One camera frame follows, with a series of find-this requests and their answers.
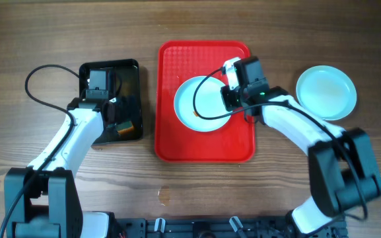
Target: white plate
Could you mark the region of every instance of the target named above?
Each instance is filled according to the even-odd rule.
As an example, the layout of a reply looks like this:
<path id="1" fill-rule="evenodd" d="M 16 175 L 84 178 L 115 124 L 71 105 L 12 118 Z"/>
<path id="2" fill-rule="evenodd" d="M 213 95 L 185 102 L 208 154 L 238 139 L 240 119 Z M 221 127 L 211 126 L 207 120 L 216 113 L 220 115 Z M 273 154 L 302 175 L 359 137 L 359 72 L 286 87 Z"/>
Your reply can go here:
<path id="1" fill-rule="evenodd" d="M 216 120 L 204 120 L 196 116 L 193 109 L 193 95 L 196 87 L 206 76 L 188 79 L 177 90 L 174 110 L 178 119 L 188 128 L 198 132 L 211 132 L 224 126 L 230 116 Z M 229 113 L 225 110 L 220 93 L 225 84 L 216 78 L 208 78 L 197 91 L 196 108 L 202 116 L 213 117 Z"/>
<path id="2" fill-rule="evenodd" d="M 338 120 L 349 115 L 357 101 L 350 78 L 331 66 L 307 69 L 298 78 L 297 99 L 304 108 L 324 120 Z"/>

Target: wood grain surface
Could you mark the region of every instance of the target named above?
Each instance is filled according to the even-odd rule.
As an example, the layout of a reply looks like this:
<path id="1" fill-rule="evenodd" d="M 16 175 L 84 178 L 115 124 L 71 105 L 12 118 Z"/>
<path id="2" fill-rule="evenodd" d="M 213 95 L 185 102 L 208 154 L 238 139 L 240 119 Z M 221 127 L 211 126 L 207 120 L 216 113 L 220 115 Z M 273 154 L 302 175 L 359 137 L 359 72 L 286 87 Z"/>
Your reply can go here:
<path id="1" fill-rule="evenodd" d="M 381 171 L 381 1 L 150 1 L 0 5 L 0 225 L 3 179 L 47 146 L 63 114 L 30 100 L 35 67 L 134 58 L 142 66 L 145 136 L 93 147 L 76 185 L 84 210 L 118 218 L 283 215 L 310 195 L 306 156 L 279 132 L 256 127 L 255 156 L 243 164 L 169 164 L 154 153 L 157 52 L 168 40 L 239 40 L 263 64 L 270 85 L 294 95 L 313 65 L 346 72 L 355 111 L 336 124 L 370 135 Z M 30 83 L 39 99 L 66 106 L 78 95 L 67 72 L 46 69 Z M 168 196 L 158 197 L 161 187 Z M 381 237 L 381 198 L 350 237 Z"/>

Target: white robotic arm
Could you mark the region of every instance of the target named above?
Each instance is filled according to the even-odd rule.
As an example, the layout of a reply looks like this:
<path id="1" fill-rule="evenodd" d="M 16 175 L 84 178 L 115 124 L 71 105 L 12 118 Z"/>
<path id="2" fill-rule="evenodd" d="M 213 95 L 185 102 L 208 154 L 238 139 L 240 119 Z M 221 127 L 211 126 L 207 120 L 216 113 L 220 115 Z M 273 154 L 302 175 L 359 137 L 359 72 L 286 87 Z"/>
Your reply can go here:
<path id="1" fill-rule="evenodd" d="M 346 132 L 342 127 L 324 122 L 305 110 L 281 88 L 270 89 L 256 57 L 230 59 L 224 63 L 222 73 L 228 79 L 228 85 L 221 88 L 228 111 L 247 108 L 246 113 L 284 134 L 308 155 L 310 186 L 314 197 L 309 197 L 291 212 L 292 223 L 301 234 L 312 234 L 340 218 L 345 210 L 361 204 L 361 194 L 367 194 L 366 200 L 381 195 L 378 166 L 369 139 L 363 131 L 356 129 Z M 262 106 L 271 102 L 278 103 Z M 336 138 L 344 141 L 344 149 L 350 151 L 350 157 L 356 161 L 356 169 L 340 171 L 334 145 L 341 142 L 329 142 Z M 355 182 L 358 176 L 362 177 L 361 182 Z M 329 217 L 324 212 L 336 217 Z"/>
<path id="2" fill-rule="evenodd" d="M 104 121 L 102 120 L 101 113 L 93 111 L 92 109 L 76 108 L 70 110 L 70 113 L 75 117 L 75 127 L 63 146 L 55 154 L 54 160 L 44 168 L 44 171 L 53 171 L 61 167 L 66 170 L 71 170 L 75 177 L 90 146 L 104 131 Z M 33 167 L 34 170 L 38 169 L 65 135 L 69 129 L 69 125 L 70 117 L 66 116 L 63 125 L 55 137 L 45 150 L 29 163 L 29 167 Z"/>

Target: cable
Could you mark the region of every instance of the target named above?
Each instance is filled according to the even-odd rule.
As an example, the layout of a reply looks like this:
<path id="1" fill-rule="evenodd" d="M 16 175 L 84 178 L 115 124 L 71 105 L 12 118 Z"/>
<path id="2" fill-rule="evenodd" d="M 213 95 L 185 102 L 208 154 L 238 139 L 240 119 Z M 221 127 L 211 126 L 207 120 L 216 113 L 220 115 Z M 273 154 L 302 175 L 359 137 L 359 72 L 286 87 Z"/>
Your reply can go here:
<path id="1" fill-rule="evenodd" d="M 347 164 L 349 165 L 349 168 L 350 168 L 351 173 L 353 175 L 353 179 L 355 181 L 357 192 L 359 193 L 359 198 L 361 199 L 361 206 L 362 206 L 362 209 L 363 209 L 363 218 L 360 218 L 358 216 L 351 215 L 351 214 L 346 214 L 346 213 L 344 213 L 344 215 L 347 216 L 347 217 L 353 218 L 355 220 L 358 220 L 358 221 L 365 221 L 366 219 L 368 219 L 368 207 L 366 206 L 366 199 L 365 199 L 364 194 L 363 194 L 363 192 L 361 190 L 361 183 L 359 181 L 359 177 L 357 176 L 357 173 L 356 173 L 356 170 L 355 170 L 355 166 L 353 165 L 353 162 L 350 159 L 350 156 L 347 155 L 346 150 L 337 141 L 337 138 L 335 138 L 335 136 L 325 126 L 323 126 L 321 123 L 319 123 L 317 120 L 315 120 L 315 118 L 311 117 L 309 114 L 305 113 L 304 111 L 300 110 L 299 108 L 296 108 L 296 107 L 292 106 L 288 101 L 285 101 L 285 102 L 263 102 L 263 103 L 259 103 L 259 104 L 254 104 L 254 105 L 246 106 L 246 107 L 244 107 L 242 109 L 235 110 L 234 112 L 230 112 L 230 113 L 223 114 L 221 116 L 214 116 L 214 117 L 205 117 L 205 116 L 200 115 L 200 113 L 198 113 L 198 111 L 196 109 L 196 94 L 197 94 L 197 91 L 202 86 L 202 84 L 206 80 L 208 80 L 208 78 L 210 78 L 212 75 L 216 74 L 217 72 L 222 71 L 222 69 L 223 68 L 220 67 L 219 69 L 216 69 L 214 72 L 210 73 L 196 87 L 195 93 L 193 94 L 193 109 L 195 110 L 196 114 L 200 118 L 205 119 L 205 120 L 216 120 L 216 119 L 219 119 L 219 118 L 224 118 L 224 117 L 227 117 L 227 116 L 231 116 L 231 115 L 237 114 L 239 112 L 246 111 L 247 109 L 251 109 L 251 108 L 255 108 L 255 107 L 259 107 L 259 106 L 283 106 L 285 108 L 289 108 L 289 109 L 294 110 L 294 111 L 298 112 L 299 114 L 303 115 L 304 117 L 306 117 L 307 119 L 312 121 L 315 125 L 317 125 L 317 127 L 319 127 L 322 131 L 324 131 L 331 138 L 331 142 L 337 148 L 337 151 L 339 152 L 339 156 L 343 160 L 345 160 L 347 162 Z"/>
<path id="2" fill-rule="evenodd" d="M 86 89 L 82 90 L 82 93 L 80 94 L 80 98 L 83 99 L 86 96 Z"/>
<path id="3" fill-rule="evenodd" d="M 39 166 L 39 168 L 35 171 L 35 173 L 27 180 L 26 184 L 23 185 L 23 187 L 20 189 L 20 191 L 15 196 L 13 203 L 10 205 L 10 208 L 8 209 L 7 213 L 5 214 L 3 223 L 1 224 L 0 238 L 4 237 L 5 228 L 7 227 L 7 224 L 8 224 L 8 221 L 10 220 L 11 214 L 13 213 L 18 201 L 21 198 L 21 196 L 23 196 L 23 194 L 26 194 L 28 192 L 28 190 L 29 190 L 30 186 L 32 185 L 32 183 L 34 182 L 35 178 L 42 172 L 42 170 L 46 167 L 46 165 L 48 165 L 52 161 L 52 157 L 58 152 L 59 148 L 61 148 L 61 146 L 64 144 L 65 140 L 67 140 L 70 133 L 73 131 L 73 127 L 75 125 L 74 117 L 69 111 L 67 111 L 64 108 L 60 108 L 58 106 L 55 106 L 55 105 L 49 104 L 47 102 L 41 101 L 41 100 L 37 99 L 36 97 L 34 97 L 33 95 L 31 95 L 29 92 L 28 82 L 29 82 L 30 77 L 39 69 L 43 69 L 43 68 L 47 68 L 47 67 L 56 67 L 56 68 L 64 69 L 64 70 L 72 73 L 74 76 L 80 78 L 79 75 L 77 75 L 74 71 L 67 69 L 66 67 L 63 67 L 61 65 L 42 65 L 42 66 L 37 67 L 36 69 L 33 69 L 29 73 L 29 75 L 27 75 L 26 81 L 24 82 L 24 90 L 26 91 L 26 94 L 35 102 L 38 102 L 38 103 L 43 104 L 45 106 L 48 106 L 50 108 L 54 108 L 54 109 L 57 109 L 57 110 L 60 110 L 64 113 L 66 113 L 66 115 L 68 115 L 68 117 L 70 117 L 70 122 L 72 122 L 72 123 L 70 123 L 69 129 L 67 130 L 67 132 L 65 133 L 63 138 L 59 141 L 57 146 L 53 149 L 53 151 L 48 155 L 48 157 L 45 159 L 45 161 Z"/>
<path id="4" fill-rule="evenodd" d="M 118 80 L 120 81 L 120 85 L 118 86 L 118 89 L 116 91 L 116 97 L 120 94 L 121 87 L 123 86 L 123 78 L 118 77 Z"/>

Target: red plastic tray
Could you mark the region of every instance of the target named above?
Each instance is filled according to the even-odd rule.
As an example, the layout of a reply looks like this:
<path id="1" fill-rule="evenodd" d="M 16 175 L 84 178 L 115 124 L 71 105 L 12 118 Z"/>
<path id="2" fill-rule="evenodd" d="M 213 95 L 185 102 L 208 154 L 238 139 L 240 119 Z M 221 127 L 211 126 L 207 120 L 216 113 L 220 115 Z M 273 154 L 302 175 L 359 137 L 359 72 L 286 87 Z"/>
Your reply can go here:
<path id="1" fill-rule="evenodd" d="M 226 60 L 250 56 L 248 47 L 235 41 L 169 41 L 158 56 L 155 153 L 168 162 L 241 163 L 255 153 L 254 125 L 235 114 L 218 130 L 196 132 L 183 125 L 174 112 L 174 95 L 186 80 L 208 75 Z M 213 77 L 228 84 L 221 73 Z"/>

